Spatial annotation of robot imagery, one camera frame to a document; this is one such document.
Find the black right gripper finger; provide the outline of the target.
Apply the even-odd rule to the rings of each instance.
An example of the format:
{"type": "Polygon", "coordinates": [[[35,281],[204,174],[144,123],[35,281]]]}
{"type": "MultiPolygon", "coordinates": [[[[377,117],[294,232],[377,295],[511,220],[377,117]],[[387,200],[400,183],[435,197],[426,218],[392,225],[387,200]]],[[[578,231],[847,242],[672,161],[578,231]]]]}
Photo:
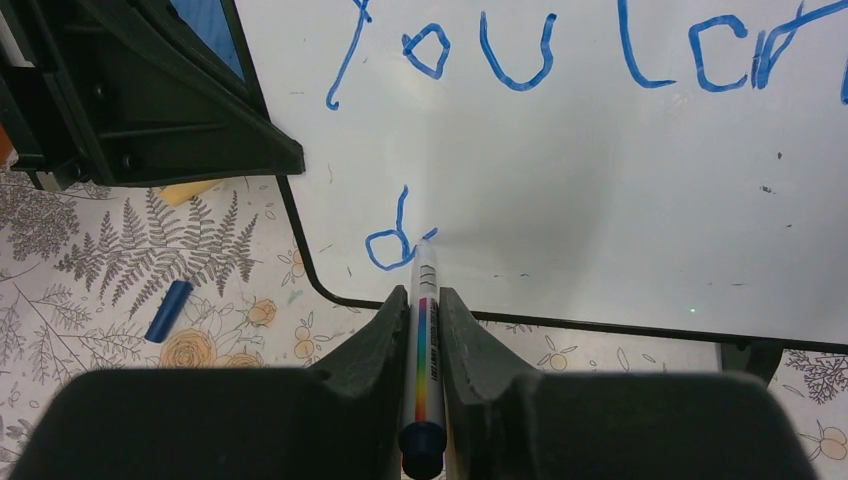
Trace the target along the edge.
{"type": "Polygon", "coordinates": [[[298,175],[304,151],[170,1],[82,1],[97,65],[87,108],[101,183],[298,175]]]}
{"type": "Polygon", "coordinates": [[[408,300],[395,287],[310,367],[83,374],[50,403],[14,479],[396,479],[408,300]]]}
{"type": "Polygon", "coordinates": [[[779,403],[743,373],[546,373],[439,299],[451,479],[812,479],[779,403]]]}

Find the white whiteboard black frame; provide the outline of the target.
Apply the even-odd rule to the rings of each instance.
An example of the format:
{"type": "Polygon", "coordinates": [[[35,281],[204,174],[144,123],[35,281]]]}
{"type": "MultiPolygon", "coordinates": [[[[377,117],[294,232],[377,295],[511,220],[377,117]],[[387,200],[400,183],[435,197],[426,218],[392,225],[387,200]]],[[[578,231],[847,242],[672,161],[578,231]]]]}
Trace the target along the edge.
{"type": "Polygon", "coordinates": [[[417,245],[480,318],[847,347],[843,1],[239,1],[307,277],[417,245]]]}

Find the blue capped whiteboard marker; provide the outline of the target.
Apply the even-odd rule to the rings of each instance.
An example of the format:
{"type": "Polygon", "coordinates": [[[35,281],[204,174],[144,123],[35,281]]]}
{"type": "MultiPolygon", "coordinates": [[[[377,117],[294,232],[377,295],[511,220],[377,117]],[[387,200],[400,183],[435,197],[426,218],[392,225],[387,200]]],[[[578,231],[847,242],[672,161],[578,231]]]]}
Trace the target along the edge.
{"type": "Polygon", "coordinates": [[[447,428],[438,327],[439,281],[431,242],[415,248],[409,296],[409,332],[398,445],[403,472],[433,479],[444,468],[447,428]]]}

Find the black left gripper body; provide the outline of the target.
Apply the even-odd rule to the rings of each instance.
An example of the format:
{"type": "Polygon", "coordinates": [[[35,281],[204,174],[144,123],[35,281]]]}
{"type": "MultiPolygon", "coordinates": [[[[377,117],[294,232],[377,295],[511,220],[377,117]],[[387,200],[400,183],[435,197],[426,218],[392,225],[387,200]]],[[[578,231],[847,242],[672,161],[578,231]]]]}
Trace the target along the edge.
{"type": "Polygon", "coordinates": [[[1,4],[1,123],[18,154],[13,170],[63,192],[109,183],[87,101],[98,86],[84,35],[107,33],[98,1],[1,4]]]}

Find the blue marker cap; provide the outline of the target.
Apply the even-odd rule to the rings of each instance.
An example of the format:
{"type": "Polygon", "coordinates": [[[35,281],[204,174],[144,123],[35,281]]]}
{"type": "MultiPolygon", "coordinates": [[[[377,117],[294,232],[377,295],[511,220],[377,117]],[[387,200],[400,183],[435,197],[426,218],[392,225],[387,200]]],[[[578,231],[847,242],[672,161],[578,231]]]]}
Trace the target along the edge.
{"type": "Polygon", "coordinates": [[[166,340],[192,290],[188,281],[171,283],[144,335],[146,341],[160,344],[166,340]]]}

